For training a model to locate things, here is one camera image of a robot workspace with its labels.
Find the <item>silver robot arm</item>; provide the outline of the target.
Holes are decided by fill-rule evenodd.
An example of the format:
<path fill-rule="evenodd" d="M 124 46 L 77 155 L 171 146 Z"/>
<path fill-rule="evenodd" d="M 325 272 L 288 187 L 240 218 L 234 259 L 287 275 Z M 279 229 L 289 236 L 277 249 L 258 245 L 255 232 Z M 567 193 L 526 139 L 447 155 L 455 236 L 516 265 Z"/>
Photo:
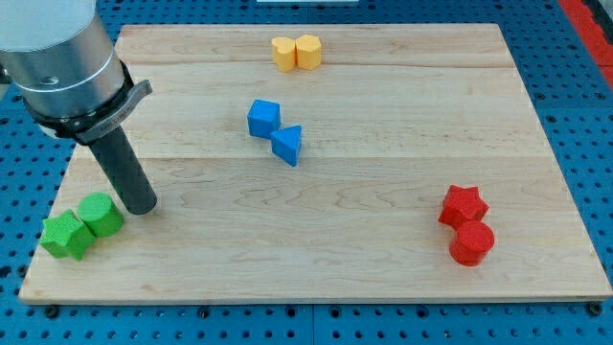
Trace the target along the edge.
<path fill-rule="evenodd" d="M 152 91 L 120 61 L 95 0 L 1 0 L 1 63 L 35 120 L 83 145 Z"/>

